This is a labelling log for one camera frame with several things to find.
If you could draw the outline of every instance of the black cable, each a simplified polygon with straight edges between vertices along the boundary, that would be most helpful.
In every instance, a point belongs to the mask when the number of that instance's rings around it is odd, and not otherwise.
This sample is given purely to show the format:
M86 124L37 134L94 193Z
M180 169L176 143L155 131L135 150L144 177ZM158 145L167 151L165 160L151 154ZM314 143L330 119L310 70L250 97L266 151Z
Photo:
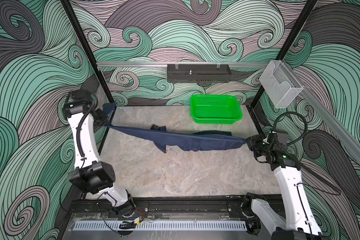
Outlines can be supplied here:
M60 195L59 195L59 204L60 204L60 207L61 207L63 210L65 210L66 212L68 212L69 210L65 209L65 207L63 207L62 204L61 204L62 191L64 190L64 188L65 188L66 185L67 185L67 184L65 184L64 187L61 188Z
M283 116L285 115L288 115L288 114L293 114L293 115L297 115L299 118L301 118L304 122L304 129L308 129L308 123L306 121L306 119L304 118L303 115L301 115L300 113L295 113L295 112L285 112L285 113L282 113L280 114L275 122L273 123L273 127L272 127L272 131L271 133L273 134L273 139L274 139L274 142L276 143L276 145L281 149L281 151L287 155L290 159L292 159L293 161L296 162L296 164L298 166L300 166L302 169L304 169L305 171L307 171L308 173L312 174L313 176L315 176L318 180L320 180L322 183L324 183L325 185L327 185L328 187L330 187L332 190L334 190L335 192L337 192L339 195L341 194L341 190L339 188L337 188L335 185L333 185L332 183L330 183L328 180L324 179L322 176L318 175L316 172L314 172L312 169L310 169L309 167L305 166L302 162L300 162L298 160L298 158L294 155L294 154L291 154L289 153L288 151L286 151L283 146L281 145L281 143L279 142L278 138L277 138L277 132L276 132L276 126L277 126L277 123L279 121L280 118L282 118Z
M324 192L324 193L327 193L327 194L330 194L330 195L334 195L334 196L340 196L340 195L341 195L341 194L339 194L339 193L331 193L331 192L324 191L324 190L322 190L322 189L319 189L319 188L317 188L317 187L311 186L311 185L306 184L306 183L303 183L303 182L299 182L299 183L296 184L296 185L299 185L299 184L304 185L304 186L308 186L308 187L312 187L313 189L319 190L319 191L321 191L321 192Z
M116 199L114 199L111 195L109 195L114 201L115 201L115 205L114 206L112 206L112 203L111 203L111 206L112 207L116 207L116 203L117 203L117 200Z
M252 221L252 222L245 222L245 224L251 224L251 223L255 223L255 222L257 222L257 221L260 221L260 219L256 219L256 220L254 220L254 221Z
M299 113L295 113L295 112L286 112L286 113L291 113L291 114L294 114L294 115L301 115L301 114L299 114ZM286 113L283 113L283 114L281 114L280 116L278 116L277 118L276 118L276 120L275 120L275 122L278 122L279 121L279 119L280 119L280 117L283 115L287 115ZM301 117L300 117L301 119L302 119L302 121L303 121L303 123L304 123L304 131L302 132L302 134L298 137L298 138L296 138L295 140L293 140L293 141L291 141L291 142L288 142L287 143L287 145L292 145L292 144L294 144L294 143L296 143L296 142L298 142L300 139L302 139L306 134L307 134L307 132L308 132L308 122L307 122L307 120L304 118L304 116L302 116L301 115Z
M124 224L120 224L119 228L122 230L134 229L137 224L135 222L123 221Z
M96 107L96 105L97 105L97 99L96 99L96 102L91 103L91 106L87 109L87 111L81 117L80 122L79 122L79 124L77 125L77 128L76 128L77 149L79 150L80 156L82 157L81 160L84 161L84 162L85 162L85 158L84 158L85 154L84 154L83 148L81 146L80 131L81 131L81 127L82 127L82 125L84 123L84 120L89 115L89 113Z
M107 194L107 193L108 193L108 192L103 192L102 194L100 194L100 196L99 196L96 200L98 200L103 194ZM101 218L103 219L103 221L104 221L104 223L106 224L106 226L107 226L110 230L112 230L113 232L119 234L120 236L127 236L127 235L129 235L130 233L132 233L132 232L120 233L120 232L118 232L117 230L111 228L111 227L107 224L107 222L104 220L103 213L101 212L100 202L99 202L98 204L99 204L100 216L101 216Z
M299 199L300 199L300 203L301 203L302 209L303 209L304 214L305 214L305 218L307 219L307 221L309 221L309 220L308 220L307 212L305 211L304 205L302 204L302 199L301 199L301 196L300 196L299 186L296 185L296 188L297 188L297 190L298 190L298 195L299 195ZM311 232L311 240L312 240L312 228L311 228L311 223L310 223L310 222L308 223L308 226L309 226L309 231Z

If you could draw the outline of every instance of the navy blue cloth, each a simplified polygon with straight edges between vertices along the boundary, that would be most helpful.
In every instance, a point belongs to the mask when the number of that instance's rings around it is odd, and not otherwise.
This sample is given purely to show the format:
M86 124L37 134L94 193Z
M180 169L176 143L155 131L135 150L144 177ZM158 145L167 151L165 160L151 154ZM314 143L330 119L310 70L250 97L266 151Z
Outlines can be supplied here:
M110 127L125 134L151 140L164 153L166 146L179 146L184 151L209 151L209 150L228 150L240 148L246 143L242 137L231 136L230 132L204 131L195 134L184 134L177 132L167 132L166 127L153 125L151 129L138 127L113 126L106 121L105 127Z

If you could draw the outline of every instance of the green plastic basket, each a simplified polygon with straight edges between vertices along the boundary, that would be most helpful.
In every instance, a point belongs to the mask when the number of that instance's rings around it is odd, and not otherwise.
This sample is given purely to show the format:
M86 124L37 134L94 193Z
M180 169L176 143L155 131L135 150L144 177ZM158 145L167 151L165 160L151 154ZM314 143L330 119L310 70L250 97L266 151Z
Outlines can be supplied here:
M191 116L196 123L232 124L243 117L239 102L230 95L193 95Z

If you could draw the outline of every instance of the wall mural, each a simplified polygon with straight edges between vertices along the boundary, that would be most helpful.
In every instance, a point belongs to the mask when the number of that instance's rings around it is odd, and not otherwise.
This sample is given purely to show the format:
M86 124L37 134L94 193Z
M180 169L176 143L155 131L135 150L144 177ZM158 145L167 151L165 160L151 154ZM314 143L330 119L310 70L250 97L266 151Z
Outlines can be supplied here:
M321 102L360 142L360 1L316 8L310 14L286 61ZM264 94L256 115L264 132L286 111L304 115L308 134L289 147L311 169L342 190L333 196L306 187L317 223L331 239L360 239L360 165L352 159L306 99L298 96L287 109L275 109ZM278 124L298 137L304 125L296 116ZM303 180L331 191L303 171Z
M274 60L304 0L71 0L97 61ZM120 105L189 105L194 94L249 104L263 70L232 69L230 83L168 83L166 68L102 68Z
M59 196L78 195L66 184L74 145L61 108L80 88L105 103L60 1L0 0L0 240L57 238Z

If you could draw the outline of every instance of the gray marble surface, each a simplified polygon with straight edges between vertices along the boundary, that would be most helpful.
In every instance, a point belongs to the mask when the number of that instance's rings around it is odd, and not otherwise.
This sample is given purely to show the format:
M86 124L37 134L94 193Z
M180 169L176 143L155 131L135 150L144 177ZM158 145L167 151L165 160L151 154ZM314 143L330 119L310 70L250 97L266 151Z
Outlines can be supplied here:
M118 107L114 125L149 129L153 124L167 131L194 133L230 131L233 136L257 134L245 106L243 118L232 125L197 124L189 106ZM101 159L114 167L116 183L133 197L279 194L280 188L268 164L253 158L247 145L226 151L183 151L167 146L160 151L152 141L110 129ZM87 194L87 199L97 198Z

